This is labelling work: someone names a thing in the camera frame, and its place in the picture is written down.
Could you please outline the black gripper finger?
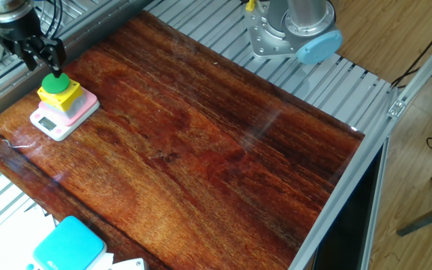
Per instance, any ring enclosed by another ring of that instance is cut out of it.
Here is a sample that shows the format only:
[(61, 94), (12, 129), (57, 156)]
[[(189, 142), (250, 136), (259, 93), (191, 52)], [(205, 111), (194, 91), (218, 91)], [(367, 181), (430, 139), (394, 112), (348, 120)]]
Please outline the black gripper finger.
[(18, 58), (25, 63), (26, 67), (30, 71), (33, 71), (38, 66), (32, 54), (25, 50), (24, 45), (20, 42), (15, 42), (13, 44), (13, 53), (16, 54)]
[(62, 65), (66, 60), (65, 47), (58, 38), (48, 38), (45, 35), (30, 37), (26, 46), (42, 60), (51, 70), (55, 78), (62, 75)]

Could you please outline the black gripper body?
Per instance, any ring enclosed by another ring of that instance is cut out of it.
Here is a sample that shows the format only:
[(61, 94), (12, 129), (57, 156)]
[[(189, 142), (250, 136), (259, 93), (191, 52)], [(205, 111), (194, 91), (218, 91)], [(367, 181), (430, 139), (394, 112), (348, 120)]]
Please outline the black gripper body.
[(9, 53), (39, 52), (42, 37), (41, 21), (33, 7), (0, 14), (0, 44)]

